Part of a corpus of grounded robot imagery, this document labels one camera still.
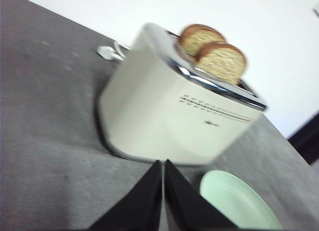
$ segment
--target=cream toaster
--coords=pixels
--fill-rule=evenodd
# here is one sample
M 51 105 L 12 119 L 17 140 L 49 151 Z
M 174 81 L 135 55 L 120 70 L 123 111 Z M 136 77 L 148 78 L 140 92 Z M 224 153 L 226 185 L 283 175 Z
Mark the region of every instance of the cream toaster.
M 106 143 L 121 157 L 207 164 L 266 109 L 243 81 L 196 68 L 176 39 L 147 23 L 99 97 Z

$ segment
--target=plate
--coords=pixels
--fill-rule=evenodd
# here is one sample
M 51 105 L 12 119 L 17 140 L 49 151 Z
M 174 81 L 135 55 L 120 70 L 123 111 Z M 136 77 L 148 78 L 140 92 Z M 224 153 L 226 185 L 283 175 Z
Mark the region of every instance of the plate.
M 262 198 L 228 172 L 208 171 L 200 182 L 200 194 L 239 228 L 283 229 Z

